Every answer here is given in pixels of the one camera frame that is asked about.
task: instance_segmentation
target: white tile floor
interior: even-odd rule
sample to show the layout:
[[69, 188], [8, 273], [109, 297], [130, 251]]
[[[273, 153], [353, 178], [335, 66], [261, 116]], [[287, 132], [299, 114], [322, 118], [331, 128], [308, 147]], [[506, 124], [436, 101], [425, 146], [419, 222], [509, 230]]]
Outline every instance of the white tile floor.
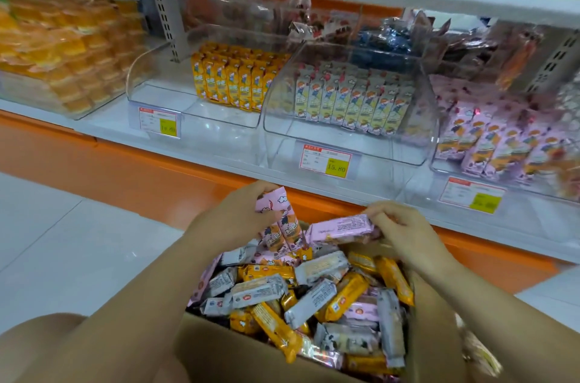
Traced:
[[[0, 173], [0, 333], [41, 314], [92, 314], [180, 235]], [[580, 266], [519, 297], [580, 332]]]

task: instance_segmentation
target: price tag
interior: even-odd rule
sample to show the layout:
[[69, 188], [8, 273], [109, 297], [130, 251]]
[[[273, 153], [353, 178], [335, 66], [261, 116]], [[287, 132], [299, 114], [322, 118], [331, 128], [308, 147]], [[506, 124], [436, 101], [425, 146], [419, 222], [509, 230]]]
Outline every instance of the price tag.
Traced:
[[139, 125], [143, 131], [179, 137], [177, 113], [139, 107]]
[[506, 192], [507, 189], [496, 186], [449, 177], [439, 201], [494, 214]]
[[328, 148], [304, 145], [300, 159], [301, 169], [346, 178], [353, 155]]

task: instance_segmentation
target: hand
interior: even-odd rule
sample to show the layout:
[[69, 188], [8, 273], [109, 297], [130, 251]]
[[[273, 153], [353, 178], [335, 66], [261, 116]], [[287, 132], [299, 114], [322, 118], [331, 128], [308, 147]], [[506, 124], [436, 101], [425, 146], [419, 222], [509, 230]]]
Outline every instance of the hand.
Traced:
[[278, 189], [273, 183], [257, 181], [231, 192], [213, 209], [194, 218], [186, 234], [210, 237], [212, 247], [220, 251], [245, 246], [258, 233], [282, 218], [282, 211], [256, 212], [256, 200], [264, 192]]
[[419, 274], [437, 275], [455, 265], [445, 244], [417, 209], [394, 201], [379, 201], [363, 213], [381, 229], [403, 262]]

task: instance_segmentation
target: yellow price label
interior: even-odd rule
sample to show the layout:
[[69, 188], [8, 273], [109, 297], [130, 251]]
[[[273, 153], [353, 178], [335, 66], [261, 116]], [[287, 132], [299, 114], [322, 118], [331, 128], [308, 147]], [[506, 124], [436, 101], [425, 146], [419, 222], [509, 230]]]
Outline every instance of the yellow price label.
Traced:
[[499, 207], [501, 201], [502, 197], [477, 193], [475, 194], [475, 198], [473, 199], [473, 202], [469, 206], [469, 209], [475, 209], [476, 211], [493, 214]]
[[345, 178], [349, 170], [349, 162], [338, 159], [328, 159], [325, 174]]
[[177, 137], [178, 125], [175, 120], [159, 119], [159, 131], [166, 136]]

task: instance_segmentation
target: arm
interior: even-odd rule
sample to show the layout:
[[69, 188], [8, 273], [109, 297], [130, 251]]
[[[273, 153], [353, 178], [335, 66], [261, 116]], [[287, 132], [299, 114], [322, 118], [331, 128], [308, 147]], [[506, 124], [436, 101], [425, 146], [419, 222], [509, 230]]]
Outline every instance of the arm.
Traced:
[[254, 211], [257, 197], [276, 188], [252, 183], [199, 215], [178, 241], [17, 382], [152, 381], [204, 269], [220, 253], [243, 246], [280, 218], [281, 212]]
[[417, 210], [383, 201], [365, 213], [509, 375], [526, 383], [578, 381], [580, 334], [461, 265]]

